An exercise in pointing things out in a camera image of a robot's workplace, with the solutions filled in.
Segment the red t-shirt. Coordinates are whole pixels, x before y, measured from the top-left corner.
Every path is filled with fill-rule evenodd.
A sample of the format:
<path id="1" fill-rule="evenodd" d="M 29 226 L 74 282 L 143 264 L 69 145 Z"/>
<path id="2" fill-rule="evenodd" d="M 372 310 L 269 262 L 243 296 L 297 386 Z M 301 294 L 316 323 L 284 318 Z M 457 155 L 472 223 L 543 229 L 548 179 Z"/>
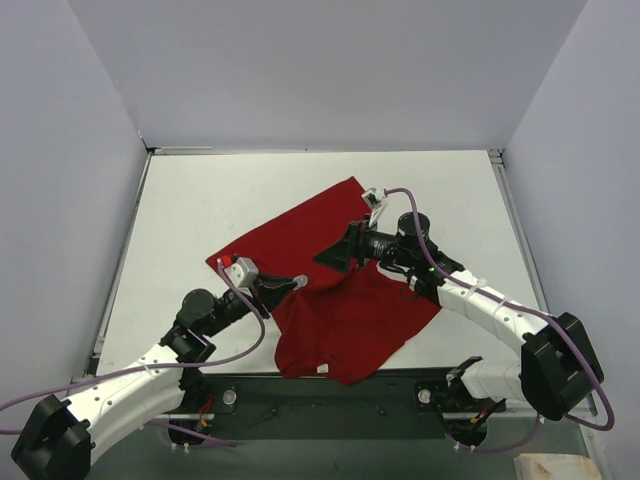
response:
<path id="1" fill-rule="evenodd" d="M 237 254 L 266 274 L 304 274 L 273 317 L 281 336 L 275 364 L 286 378 L 320 375 L 354 384 L 371 375 L 440 312 L 428 299 L 383 275 L 376 263 L 342 274 L 313 256 L 334 244 L 368 208 L 353 177 L 249 231 L 207 258 Z"/>

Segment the round brooch badge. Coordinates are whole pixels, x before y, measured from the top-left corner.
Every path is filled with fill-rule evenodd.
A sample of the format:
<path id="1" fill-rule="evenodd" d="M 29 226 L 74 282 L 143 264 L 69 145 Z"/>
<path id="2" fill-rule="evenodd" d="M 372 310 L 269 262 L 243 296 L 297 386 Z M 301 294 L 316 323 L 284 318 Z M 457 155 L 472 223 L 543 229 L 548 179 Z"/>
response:
<path id="1" fill-rule="evenodd" d="M 308 277 L 306 275 L 298 275 L 294 278 L 296 283 L 295 290 L 304 288 L 308 284 Z"/>

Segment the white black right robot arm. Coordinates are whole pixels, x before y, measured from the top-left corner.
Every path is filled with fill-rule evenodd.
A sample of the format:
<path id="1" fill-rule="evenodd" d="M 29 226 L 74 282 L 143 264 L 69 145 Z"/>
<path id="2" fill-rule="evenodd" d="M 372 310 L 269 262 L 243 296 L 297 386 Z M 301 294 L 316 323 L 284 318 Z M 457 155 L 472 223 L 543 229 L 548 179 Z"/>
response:
<path id="1" fill-rule="evenodd" d="M 501 362 L 474 356 L 450 370 L 448 394 L 459 404 L 518 400 L 549 420 L 567 417 L 604 380 L 582 322 L 569 313 L 544 320 L 480 284 L 430 240 L 429 228 L 421 213 L 403 214 L 395 234 L 382 233 L 363 218 L 313 260 L 341 273 L 375 261 L 402 275 L 418 296 L 465 317 L 517 354 L 517 360 Z"/>

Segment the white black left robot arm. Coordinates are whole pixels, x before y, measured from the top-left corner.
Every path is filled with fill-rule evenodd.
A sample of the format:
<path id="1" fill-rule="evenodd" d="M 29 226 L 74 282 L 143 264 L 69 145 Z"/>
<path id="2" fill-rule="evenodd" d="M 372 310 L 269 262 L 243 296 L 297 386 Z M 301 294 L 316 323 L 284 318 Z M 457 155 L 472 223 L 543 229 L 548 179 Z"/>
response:
<path id="1" fill-rule="evenodd" d="M 31 412 L 11 458 L 29 479 L 83 479 L 111 447 L 155 417 L 204 402 L 200 369 L 210 338 L 248 314 L 264 321 L 307 278 L 223 272 L 220 297 L 195 289 L 168 332 L 130 367 L 85 381 L 64 399 L 50 393 Z"/>

